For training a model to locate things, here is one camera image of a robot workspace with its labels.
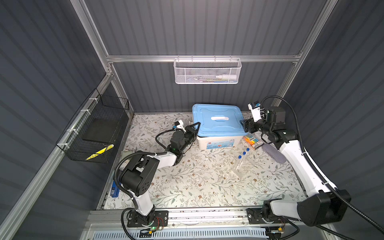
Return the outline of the white plastic storage box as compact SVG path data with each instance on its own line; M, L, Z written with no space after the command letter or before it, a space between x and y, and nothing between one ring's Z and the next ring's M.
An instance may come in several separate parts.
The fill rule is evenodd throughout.
M236 147L243 136L232 137L197 137L200 150L214 150Z

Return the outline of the blue plastic box lid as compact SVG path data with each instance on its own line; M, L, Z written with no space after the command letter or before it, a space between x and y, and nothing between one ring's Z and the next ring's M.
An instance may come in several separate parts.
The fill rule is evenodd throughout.
M195 104L192 107L194 123L201 123L199 137L244 136L241 121L244 119L239 107L230 105Z

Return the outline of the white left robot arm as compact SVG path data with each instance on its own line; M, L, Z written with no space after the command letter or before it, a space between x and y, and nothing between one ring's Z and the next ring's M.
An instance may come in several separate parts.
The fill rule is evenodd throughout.
M148 190L158 169L180 163L184 154L197 139L200 122L184 127L183 121L175 122L172 129L156 135L155 141L164 148L162 153L137 151L124 157L114 171L118 189L134 203L139 221L149 225L155 218L155 206Z

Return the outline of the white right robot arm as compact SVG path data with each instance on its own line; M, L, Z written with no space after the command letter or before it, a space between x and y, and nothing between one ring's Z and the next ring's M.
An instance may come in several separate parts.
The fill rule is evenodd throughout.
M296 131L286 127L286 112L280 107L264 109L258 101L248 105L252 118L241 120L246 133L266 135L292 166L307 198L301 202L273 199L265 201L262 217L270 223L280 217L300 220L307 226L340 222L351 201L346 190L339 190L313 161Z

